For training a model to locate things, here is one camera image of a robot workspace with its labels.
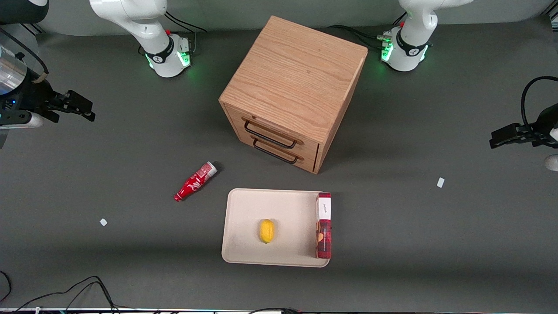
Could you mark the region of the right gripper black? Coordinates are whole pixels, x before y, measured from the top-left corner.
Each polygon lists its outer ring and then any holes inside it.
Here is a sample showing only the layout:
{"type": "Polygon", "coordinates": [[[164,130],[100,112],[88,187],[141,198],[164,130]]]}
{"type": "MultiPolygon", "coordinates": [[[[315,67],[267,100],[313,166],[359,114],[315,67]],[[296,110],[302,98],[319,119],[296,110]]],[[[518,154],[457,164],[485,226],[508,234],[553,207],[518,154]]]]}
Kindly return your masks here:
{"type": "Polygon", "coordinates": [[[44,120],[58,123],[59,115],[53,111],[95,121],[92,102],[75,91],[62,95],[54,91],[47,81],[34,84],[23,80],[17,87],[9,80],[1,81],[2,125],[42,125],[44,120]]]}

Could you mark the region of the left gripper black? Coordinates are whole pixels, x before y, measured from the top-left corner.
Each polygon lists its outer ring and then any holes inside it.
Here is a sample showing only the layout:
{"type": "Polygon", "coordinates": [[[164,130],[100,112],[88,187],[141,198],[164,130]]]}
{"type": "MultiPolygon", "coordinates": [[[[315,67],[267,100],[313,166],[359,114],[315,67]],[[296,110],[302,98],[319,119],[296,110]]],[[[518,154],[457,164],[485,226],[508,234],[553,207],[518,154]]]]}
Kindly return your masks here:
{"type": "MultiPolygon", "coordinates": [[[[544,145],[547,147],[558,147],[558,142],[551,135],[551,131],[557,127],[558,123],[558,104],[551,105],[544,109],[534,123],[525,125],[531,131],[527,131],[526,141],[532,147],[544,145]]],[[[525,127],[519,123],[511,123],[491,133],[490,148],[496,149],[503,145],[524,143],[525,127]]]]}

